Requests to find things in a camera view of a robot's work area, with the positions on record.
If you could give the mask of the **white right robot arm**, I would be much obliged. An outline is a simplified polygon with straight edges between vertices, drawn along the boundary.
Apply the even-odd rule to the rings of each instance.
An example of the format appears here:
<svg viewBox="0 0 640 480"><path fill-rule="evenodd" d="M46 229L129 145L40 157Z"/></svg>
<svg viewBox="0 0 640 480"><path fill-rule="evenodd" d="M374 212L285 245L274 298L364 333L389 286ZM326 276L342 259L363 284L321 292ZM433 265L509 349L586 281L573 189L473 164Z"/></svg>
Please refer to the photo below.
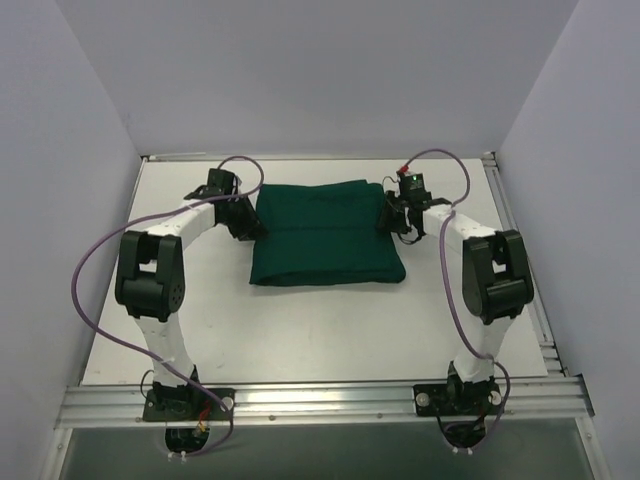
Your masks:
<svg viewBox="0 0 640 480"><path fill-rule="evenodd" d="M438 240L445 298L461 342L450 365L456 380L445 386L444 400L453 411L467 412L480 400L477 385L493 380L513 320L534 297L522 235L487 227L442 199L411 203L391 191L377 228L397 236L415 231L412 243L427 235Z"/></svg>

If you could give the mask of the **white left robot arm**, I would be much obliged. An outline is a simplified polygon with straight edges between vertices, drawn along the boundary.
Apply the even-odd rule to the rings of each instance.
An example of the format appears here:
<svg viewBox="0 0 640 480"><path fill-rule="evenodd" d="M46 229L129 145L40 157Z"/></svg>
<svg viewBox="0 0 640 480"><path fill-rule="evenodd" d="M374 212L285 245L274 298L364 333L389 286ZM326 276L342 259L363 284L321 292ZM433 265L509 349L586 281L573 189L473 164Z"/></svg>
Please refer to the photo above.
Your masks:
<svg viewBox="0 0 640 480"><path fill-rule="evenodd" d="M256 240L266 228L247 197L185 203L185 209L120 240L115 299L135 319L153 354L155 395L179 419L194 417L202 405L198 380L181 331L178 311L186 296L184 250L208 230L223 225L239 241Z"/></svg>

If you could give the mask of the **green surgical drape cloth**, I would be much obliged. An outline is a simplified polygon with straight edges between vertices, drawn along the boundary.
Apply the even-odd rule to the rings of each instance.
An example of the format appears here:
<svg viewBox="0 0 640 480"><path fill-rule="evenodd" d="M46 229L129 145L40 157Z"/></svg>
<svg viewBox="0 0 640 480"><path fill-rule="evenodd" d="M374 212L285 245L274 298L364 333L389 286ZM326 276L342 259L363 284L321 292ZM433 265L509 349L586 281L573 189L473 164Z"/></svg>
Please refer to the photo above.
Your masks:
<svg viewBox="0 0 640 480"><path fill-rule="evenodd" d="M364 179L263 186L249 283L269 287L398 284L406 269L391 235L376 228L382 186Z"/></svg>

